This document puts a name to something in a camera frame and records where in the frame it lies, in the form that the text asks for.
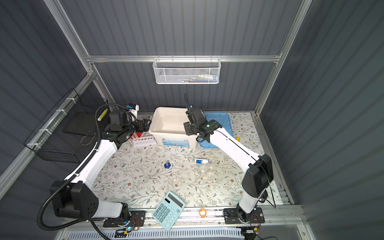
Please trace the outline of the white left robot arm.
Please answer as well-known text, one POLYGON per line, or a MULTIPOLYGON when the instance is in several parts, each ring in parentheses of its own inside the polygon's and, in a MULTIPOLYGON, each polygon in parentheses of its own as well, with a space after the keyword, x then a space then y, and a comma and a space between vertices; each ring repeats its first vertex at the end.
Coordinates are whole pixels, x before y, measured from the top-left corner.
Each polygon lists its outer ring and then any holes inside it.
POLYGON ((56 181, 51 185, 51 195, 37 214, 37 225, 40 229, 57 231, 86 221, 94 226, 95 221, 104 219, 119 221, 125 227, 133 221, 127 204, 100 200, 92 192, 92 185, 107 160, 136 132, 143 132, 146 128, 137 118, 140 107, 128 104, 125 107, 116 105, 118 110, 110 112, 110 122, 101 130, 99 119, 102 112, 110 106, 111 104, 104 104, 95 112, 98 139, 90 153, 63 181, 56 181), (57 217, 70 218, 71 222, 58 226, 45 224, 43 215, 49 204, 53 205, 57 217))

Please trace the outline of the beige plastic storage bin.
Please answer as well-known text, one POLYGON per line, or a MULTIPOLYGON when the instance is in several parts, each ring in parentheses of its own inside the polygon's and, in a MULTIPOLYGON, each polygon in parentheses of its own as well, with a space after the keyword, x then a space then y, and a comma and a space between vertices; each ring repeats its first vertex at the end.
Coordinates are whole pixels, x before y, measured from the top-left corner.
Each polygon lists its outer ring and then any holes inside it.
POLYGON ((191 149, 197 147, 197 135, 188 136, 184 128, 184 123, 189 121, 186 111, 183 108, 156 108, 149 134, 155 138, 158 145, 191 149))

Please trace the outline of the small blue-based flask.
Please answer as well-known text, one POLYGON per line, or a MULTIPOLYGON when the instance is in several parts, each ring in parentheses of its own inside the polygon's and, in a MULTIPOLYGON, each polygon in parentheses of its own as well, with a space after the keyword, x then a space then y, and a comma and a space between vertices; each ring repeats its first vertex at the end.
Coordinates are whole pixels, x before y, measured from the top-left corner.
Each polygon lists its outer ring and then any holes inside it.
POLYGON ((167 162, 164 164, 165 169, 170 169, 171 166, 172 166, 172 164, 171 164, 169 161, 167 161, 167 162))

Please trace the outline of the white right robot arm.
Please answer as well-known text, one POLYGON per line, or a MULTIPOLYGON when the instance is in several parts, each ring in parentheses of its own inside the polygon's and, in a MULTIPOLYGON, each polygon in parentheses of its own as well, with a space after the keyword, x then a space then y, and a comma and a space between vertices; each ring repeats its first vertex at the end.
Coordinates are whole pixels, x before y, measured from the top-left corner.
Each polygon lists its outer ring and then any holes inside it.
POLYGON ((198 107, 188 104, 186 115, 189 121, 184 123, 184 128, 188 136, 196 135, 198 142, 217 146, 245 173, 242 180, 244 193, 236 209, 238 219, 242 223, 248 223, 253 218, 258 203, 267 200, 266 189, 274 180, 272 159, 267 154, 261 156, 246 148, 217 121, 208 121, 198 107))

